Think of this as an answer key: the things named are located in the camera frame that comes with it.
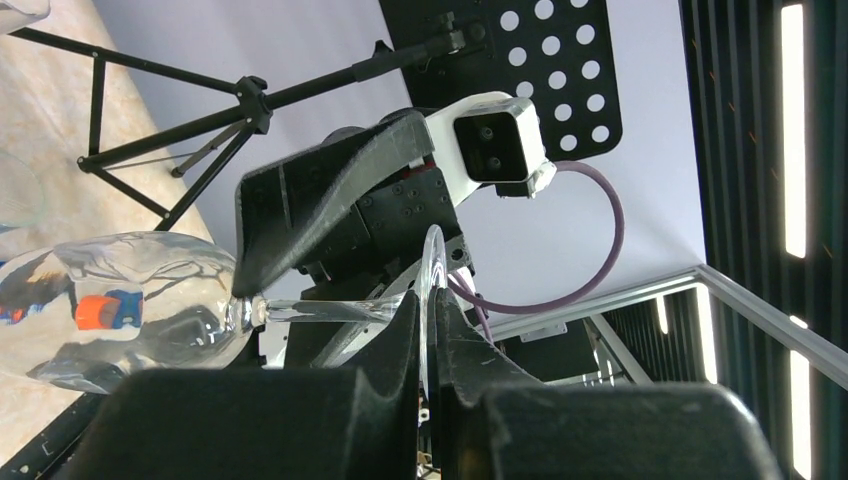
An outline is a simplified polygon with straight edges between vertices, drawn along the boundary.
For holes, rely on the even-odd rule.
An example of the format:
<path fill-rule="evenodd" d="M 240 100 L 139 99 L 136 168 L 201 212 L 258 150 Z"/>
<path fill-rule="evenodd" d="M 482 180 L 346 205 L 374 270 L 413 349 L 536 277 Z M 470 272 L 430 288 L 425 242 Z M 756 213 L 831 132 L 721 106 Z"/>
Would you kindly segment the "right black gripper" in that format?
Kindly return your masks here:
<path fill-rule="evenodd" d="M 459 238 L 448 258 L 459 256 L 449 265 L 468 265 L 442 172 L 428 166 L 395 174 L 433 150 L 425 116 L 405 110 L 369 128 L 339 129 L 313 147 L 244 174 L 235 192 L 233 296 L 258 295 L 294 267 L 315 283 L 301 299 L 392 296 L 412 286 L 415 277 L 406 271 L 420 260 L 433 224 L 446 242 Z M 322 365 L 328 344 L 351 344 L 348 326 L 353 328 L 292 324 L 284 366 Z M 341 354 L 343 347 L 332 353 Z"/>

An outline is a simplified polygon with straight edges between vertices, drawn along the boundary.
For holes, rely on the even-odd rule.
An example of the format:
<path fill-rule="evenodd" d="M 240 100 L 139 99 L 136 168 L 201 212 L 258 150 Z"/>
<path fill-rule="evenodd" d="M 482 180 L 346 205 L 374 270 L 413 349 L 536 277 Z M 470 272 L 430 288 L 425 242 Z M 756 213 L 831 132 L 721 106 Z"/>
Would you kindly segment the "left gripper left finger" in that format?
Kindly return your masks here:
<path fill-rule="evenodd" d="M 419 314 L 337 368 L 148 370 L 100 408 L 71 479 L 412 479 Z"/>

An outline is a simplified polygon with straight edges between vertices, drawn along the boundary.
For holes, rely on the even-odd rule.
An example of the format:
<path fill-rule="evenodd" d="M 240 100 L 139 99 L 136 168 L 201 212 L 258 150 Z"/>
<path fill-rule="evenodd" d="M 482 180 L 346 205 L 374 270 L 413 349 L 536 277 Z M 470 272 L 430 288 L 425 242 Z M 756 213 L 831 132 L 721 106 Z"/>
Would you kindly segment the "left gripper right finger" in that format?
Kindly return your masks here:
<path fill-rule="evenodd" d="M 446 479 L 778 479 L 753 414 L 710 384 L 545 384 L 430 296 L 433 459 Z"/>

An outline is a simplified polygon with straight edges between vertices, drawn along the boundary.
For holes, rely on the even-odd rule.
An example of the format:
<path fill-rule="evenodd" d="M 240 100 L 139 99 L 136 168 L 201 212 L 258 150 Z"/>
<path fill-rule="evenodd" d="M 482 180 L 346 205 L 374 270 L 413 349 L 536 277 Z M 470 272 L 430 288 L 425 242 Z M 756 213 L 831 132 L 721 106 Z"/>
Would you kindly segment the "clear flute wine glass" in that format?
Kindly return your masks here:
<path fill-rule="evenodd" d="M 9 34 L 43 20 L 51 12 L 50 0 L 1 0 L 1 34 Z"/>

